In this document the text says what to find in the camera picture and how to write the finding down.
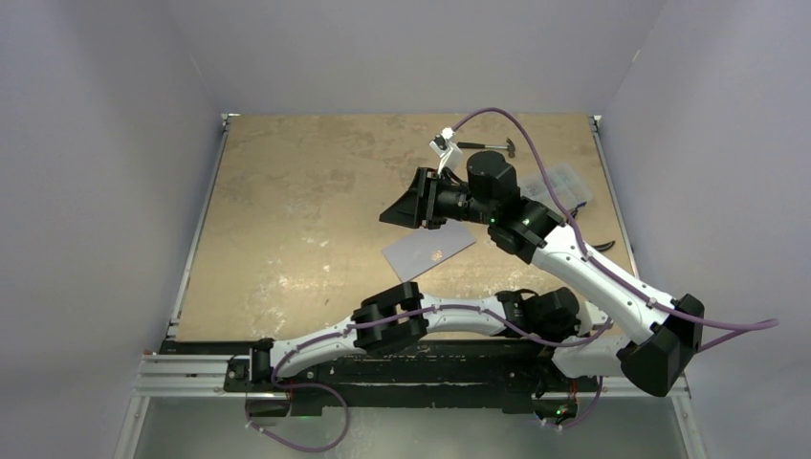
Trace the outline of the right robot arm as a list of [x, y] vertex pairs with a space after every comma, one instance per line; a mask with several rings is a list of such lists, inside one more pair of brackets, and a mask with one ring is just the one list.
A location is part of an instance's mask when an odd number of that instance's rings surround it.
[[700, 347], [705, 307], [649, 287], [591, 246], [560, 212], [521, 194], [515, 168], [495, 151], [468, 158], [468, 178], [420, 167], [380, 221], [437, 230], [449, 220], [486, 226], [495, 245], [581, 293], [624, 332], [548, 340], [539, 381], [559, 389], [583, 376], [624, 376], [649, 395], [668, 395]]

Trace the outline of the grey envelope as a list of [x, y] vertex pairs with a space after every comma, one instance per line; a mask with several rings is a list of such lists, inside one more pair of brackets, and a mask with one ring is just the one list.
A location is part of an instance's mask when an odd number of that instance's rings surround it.
[[397, 277], [411, 281], [437, 267], [475, 243], [465, 225], [447, 222], [440, 229], [417, 229], [382, 249], [382, 254]]

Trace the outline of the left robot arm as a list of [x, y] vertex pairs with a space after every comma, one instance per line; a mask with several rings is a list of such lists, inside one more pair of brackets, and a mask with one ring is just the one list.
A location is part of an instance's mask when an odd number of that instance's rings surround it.
[[314, 365], [348, 356], [387, 356], [437, 333], [527, 338], [561, 343], [581, 326], [580, 304], [567, 288], [540, 295], [528, 289], [479, 299], [442, 298], [413, 281], [365, 299], [335, 325], [295, 339], [262, 339], [249, 351], [247, 375], [272, 391]]

